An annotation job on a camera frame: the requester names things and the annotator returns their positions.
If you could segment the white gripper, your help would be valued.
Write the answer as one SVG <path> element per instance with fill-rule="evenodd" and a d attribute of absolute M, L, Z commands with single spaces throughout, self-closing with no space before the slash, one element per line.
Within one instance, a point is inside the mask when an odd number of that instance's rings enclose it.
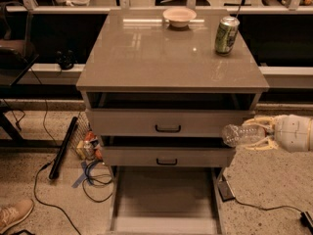
<path fill-rule="evenodd" d="M 273 117 L 254 117 L 246 120 L 244 125 L 260 125 L 271 128 Z M 289 152 L 309 151 L 309 118 L 296 115 L 283 115 L 275 118 L 275 141 L 266 137 L 247 146 L 249 150 L 266 151 L 277 150 L 280 147 Z"/>

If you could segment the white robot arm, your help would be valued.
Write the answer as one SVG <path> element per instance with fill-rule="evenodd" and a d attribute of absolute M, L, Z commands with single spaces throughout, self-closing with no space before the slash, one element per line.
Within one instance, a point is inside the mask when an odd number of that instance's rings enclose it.
<path fill-rule="evenodd" d="M 254 117 L 246 120 L 243 126 L 260 126 L 265 137 L 246 145 L 251 150 L 284 149 L 288 152 L 313 151 L 313 118 L 297 115 L 275 117 Z"/>

